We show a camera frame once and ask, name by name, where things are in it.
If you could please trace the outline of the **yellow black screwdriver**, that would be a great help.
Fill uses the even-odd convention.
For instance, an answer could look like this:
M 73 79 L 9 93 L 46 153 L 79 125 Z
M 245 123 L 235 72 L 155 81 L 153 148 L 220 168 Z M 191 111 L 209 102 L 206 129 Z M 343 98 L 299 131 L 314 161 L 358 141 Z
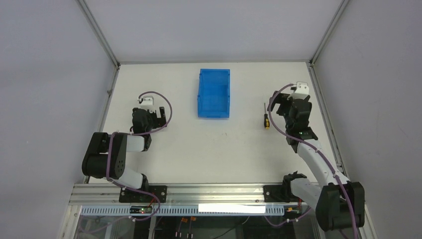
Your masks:
M 264 103 L 264 128 L 265 129 L 269 129 L 270 128 L 270 121 L 269 121 L 269 116 L 268 116 L 268 111 L 267 111 L 266 103 Z

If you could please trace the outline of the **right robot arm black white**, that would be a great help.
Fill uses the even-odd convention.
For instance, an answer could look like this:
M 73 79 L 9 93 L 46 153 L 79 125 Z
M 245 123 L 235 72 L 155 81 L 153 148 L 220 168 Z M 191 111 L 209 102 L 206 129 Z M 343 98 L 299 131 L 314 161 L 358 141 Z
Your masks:
M 294 153 L 307 164 L 318 185 L 312 184 L 306 175 L 294 172 L 285 175 L 281 185 L 269 194 L 276 202 L 301 200 L 307 203 L 325 232 L 352 229 L 358 238 L 358 228 L 365 223 L 364 188 L 336 169 L 323 153 L 318 137 L 309 126 L 312 110 L 309 99 L 310 96 L 300 99 L 275 92 L 269 100 L 268 112 L 279 105 L 276 113 L 286 123 L 282 134 Z

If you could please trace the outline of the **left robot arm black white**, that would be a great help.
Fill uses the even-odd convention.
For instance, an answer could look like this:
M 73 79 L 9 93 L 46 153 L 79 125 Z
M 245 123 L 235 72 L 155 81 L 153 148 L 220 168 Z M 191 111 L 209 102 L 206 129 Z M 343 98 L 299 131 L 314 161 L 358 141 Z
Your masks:
M 97 179 L 109 179 L 117 184 L 136 190 L 149 192 L 147 176 L 126 166 L 128 152 L 146 152 L 152 142 L 151 132 L 167 122 L 165 108 L 159 112 L 150 109 L 132 110 L 131 132 L 115 133 L 95 132 L 82 162 L 85 176 Z

